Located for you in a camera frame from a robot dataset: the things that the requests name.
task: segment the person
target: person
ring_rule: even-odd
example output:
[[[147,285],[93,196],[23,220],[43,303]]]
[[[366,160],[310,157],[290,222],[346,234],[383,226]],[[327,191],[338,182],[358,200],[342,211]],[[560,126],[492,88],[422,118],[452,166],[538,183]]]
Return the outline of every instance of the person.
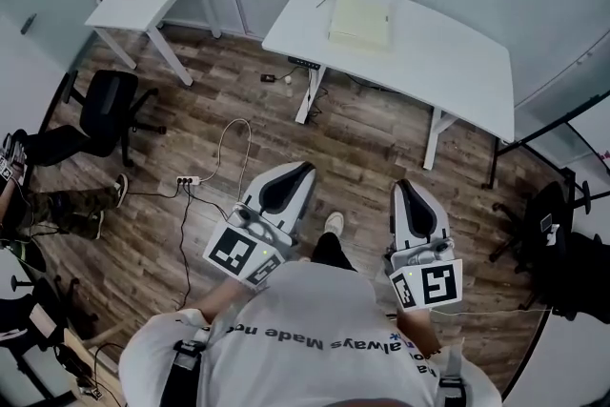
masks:
[[[396,324],[381,312],[341,251],[343,223],[331,214],[311,262],[278,266],[256,295],[227,278],[190,308],[152,317],[119,361],[130,407],[462,405],[437,403],[455,347],[441,348],[428,310],[398,313]],[[171,377],[185,340],[205,344],[193,402]],[[487,376],[457,358],[463,405],[499,407]]]
[[[111,187],[103,189],[24,194],[19,186],[23,151],[14,151],[11,160],[12,176],[0,176],[0,243],[27,244],[31,228],[41,222],[55,224],[62,233],[99,239],[104,212],[121,207],[129,188],[127,176],[120,174]]]

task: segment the white sneaker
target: white sneaker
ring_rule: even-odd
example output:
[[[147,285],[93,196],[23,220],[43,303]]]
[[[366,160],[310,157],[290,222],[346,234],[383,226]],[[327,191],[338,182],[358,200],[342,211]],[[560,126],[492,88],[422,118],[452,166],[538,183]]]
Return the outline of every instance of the white sneaker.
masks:
[[[333,233],[336,237],[340,237],[341,233],[343,233],[343,225],[345,223],[345,218],[343,214],[340,212],[333,212],[326,219],[326,223],[324,224],[324,233]]]
[[[97,236],[95,237],[95,239],[99,239],[102,236],[102,224],[104,224],[104,211],[101,211],[98,215],[94,215],[93,219],[96,219],[99,221],[97,223]]]
[[[116,209],[118,209],[121,207],[123,200],[125,200],[125,195],[127,195],[127,190],[130,187],[130,181],[124,173],[118,175],[118,178],[114,182],[114,187],[118,191],[118,204],[116,204]]]

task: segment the camouflage pants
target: camouflage pants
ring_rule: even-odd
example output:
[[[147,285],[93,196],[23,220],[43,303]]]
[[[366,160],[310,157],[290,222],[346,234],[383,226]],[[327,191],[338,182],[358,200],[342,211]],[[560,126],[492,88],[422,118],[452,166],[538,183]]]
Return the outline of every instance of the camouflage pants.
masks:
[[[94,214],[114,209],[118,204],[118,190],[104,189],[32,193],[27,200],[30,204],[19,225],[26,230],[40,222],[52,222],[60,231],[76,234],[87,239],[97,236],[99,220]]]

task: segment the desk leg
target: desk leg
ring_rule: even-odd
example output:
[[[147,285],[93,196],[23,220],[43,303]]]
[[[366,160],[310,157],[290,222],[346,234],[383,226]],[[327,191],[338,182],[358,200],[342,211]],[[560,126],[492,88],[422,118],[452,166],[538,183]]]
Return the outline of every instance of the desk leg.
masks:
[[[303,97],[303,102],[301,102],[301,107],[296,114],[296,122],[299,124],[305,124],[307,120],[307,114],[309,113],[309,109],[313,106],[315,95],[317,94],[317,89],[322,83],[322,77],[324,76],[324,72],[326,71],[325,66],[321,66],[319,70],[309,70],[310,74],[310,84],[309,88],[305,92],[305,96]]]
[[[212,8],[212,2],[210,2],[210,0],[201,0],[201,4],[203,6],[203,14],[206,16],[206,19],[208,19],[208,23],[212,29],[212,36],[218,39],[220,37],[220,28],[218,27],[218,19]]]
[[[121,46],[116,41],[114,41],[114,38],[110,35],[110,33],[108,31],[106,31],[105,29],[102,29],[102,28],[93,28],[93,29],[95,30],[95,32],[97,32],[97,35],[99,37],[101,37],[108,46],[111,47],[111,50],[113,50],[116,53],[116,55],[119,58],[121,58],[128,67],[130,67],[132,70],[135,70],[135,67],[137,67],[135,62],[125,52],[125,50],[123,50],[121,48]]]
[[[163,35],[159,32],[159,30],[157,28],[150,28],[147,31],[147,34],[149,35],[151,41],[154,43],[159,52],[163,54],[165,60],[170,64],[176,74],[180,77],[180,80],[182,80],[185,85],[188,85],[190,87],[193,84],[193,79],[187,72],[187,69],[182,66],[182,63],[180,63],[180,60],[172,51],[172,48],[170,48],[170,45],[165,40]]]
[[[445,131],[449,126],[456,122],[458,118],[445,114],[442,115],[442,110],[435,107],[432,113],[432,121],[430,122],[430,133],[428,134],[428,147],[426,148],[426,157],[423,160],[423,168],[432,170],[435,164],[435,154],[437,153],[438,135]]]

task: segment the wooden floor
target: wooden floor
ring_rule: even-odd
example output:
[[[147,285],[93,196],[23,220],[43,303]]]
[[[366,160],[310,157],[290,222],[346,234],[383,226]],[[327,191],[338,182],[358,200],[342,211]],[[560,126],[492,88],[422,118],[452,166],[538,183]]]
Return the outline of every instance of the wooden floor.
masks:
[[[262,72],[282,75],[292,67],[255,41],[230,36],[214,40],[204,31],[183,28],[163,31],[195,80],[189,89],[145,37],[123,33],[117,39],[138,64],[135,73],[140,89],[160,90],[139,118],[166,125],[167,135],[133,134],[132,169],[122,167],[118,149],[105,159],[78,154],[60,165],[36,169],[34,189],[107,186],[125,172],[133,192],[173,194],[177,175],[205,176],[214,170],[223,128],[243,117],[253,130],[245,184],[277,164],[314,163],[317,181],[301,226],[302,253],[315,245],[329,212],[344,212],[346,254],[374,282],[379,303],[388,311],[395,298],[377,272],[380,257],[391,242],[390,189],[400,178],[425,186],[449,213],[457,254],[464,260],[462,311],[514,310],[528,296],[528,278],[514,275],[515,264],[509,255],[496,264],[487,258],[509,237],[507,221],[492,212],[492,204],[499,201],[522,210],[522,194],[540,189],[553,176],[529,156],[514,152],[500,160],[498,188],[484,191],[481,183],[490,169],[492,138],[468,124],[456,123],[439,139],[434,169],[424,171],[429,107],[406,96],[360,87],[331,71],[323,85],[328,94],[316,101],[320,114],[302,126],[294,118],[307,88],[304,71],[294,74],[291,87],[261,84]],[[96,44],[80,67],[77,88],[84,92],[100,69],[128,71],[105,45]],[[51,126],[78,125],[78,116],[74,101],[61,104]],[[237,195],[247,138],[243,125],[228,130],[218,175],[197,189],[198,196],[226,211]],[[136,326],[119,337],[119,342],[125,343],[151,315],[172,311],[182,301],[187,283],[178,243],[186,203],[184,195],[175,199],[132,195],[120,210],[107,214],[98,241],[65,235],[39,238],[53,274],[59,273],[63,283],[73,276],[80,278],[78,303],[99,316],[100,330],[126,317],[135,319]],[[192,271],[190,299],[202,296],[221,279],[200,257],[217,219],[212,206],[192,204],[184,228],[184,249]],[[518,367],[539,318],[536,312],[434,315],[442,339],[465,337],[465,355],[500,390]]]

